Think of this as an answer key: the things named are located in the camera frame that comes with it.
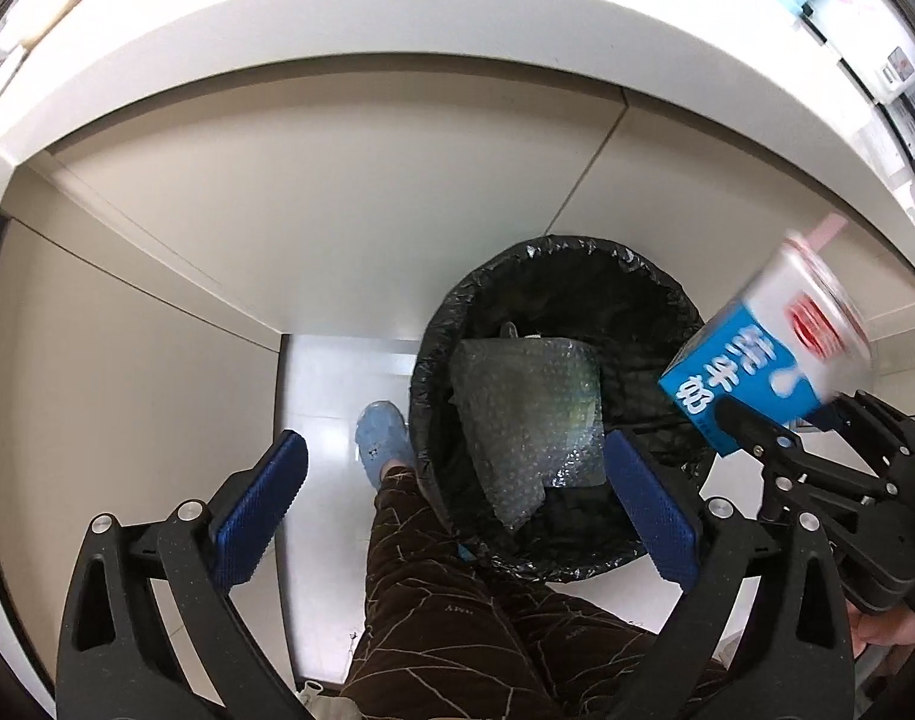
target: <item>person's leg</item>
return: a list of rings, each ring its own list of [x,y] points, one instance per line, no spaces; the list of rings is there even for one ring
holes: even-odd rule
[[[367,557],[366,629],[341,695],[366,717],[561,717],[506,615],[421,495],[411,459],[390,457],[409,446],[382,439],[403,429],[382,408],[371,419],[379,427],[358,430],[368,475],[379,479],[369,464],[386,474]]]
[[[541,581],[479,569],[510,617],[547,691],[567,717],[594,716],[613,702],[657,637]],[[689,704],[715,694],[727,670],[711,661]]]

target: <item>blue slipper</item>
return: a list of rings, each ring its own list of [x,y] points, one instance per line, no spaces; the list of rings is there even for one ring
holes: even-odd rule
[[[400,460],[411,469],[415,467],[407,426],[397,406],[390,401],[379,400],[364,409],[353,439],[358,443],[360,461],[375,490],[380,489],[380,470],[387,461]]]

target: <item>human hand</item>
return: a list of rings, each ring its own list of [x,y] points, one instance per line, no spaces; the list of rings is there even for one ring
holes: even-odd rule
[[[847,602],[847,617],[851,623],[851,644],[854,657],[869,644],[884,646],[915,644],[915,614],[905,605],[899,605],[883,614],[872,616]]]

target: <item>bubble wrap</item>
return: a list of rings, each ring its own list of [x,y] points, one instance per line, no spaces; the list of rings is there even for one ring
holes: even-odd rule
[[[511,533],[544,488],[596,487],[604,427],[595,351],[569,338],[475,338],[451,358],[451,384],[481,488]]]

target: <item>floor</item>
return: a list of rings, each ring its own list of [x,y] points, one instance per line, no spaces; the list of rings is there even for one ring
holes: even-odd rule
[[[278,532],[278,577],[291,664],[300,679],[342,683],[363,630],[364,572],[374,490],[355,456],[363,408],[390,400],[407,411],[416,343],[302,336],[292,340],[283,380],[283,426],[301,433],[310,472]],[[853,463],[837,436],[809,434],[814,450]],[[729,498],[746,515],[761,500],[760,465],[739,452],[718,459],[702,490]],[[587,598],[657,632],[680,597],[649,557],[555,589]],[[745,580],[724,639],[742,630],[756,580]]]

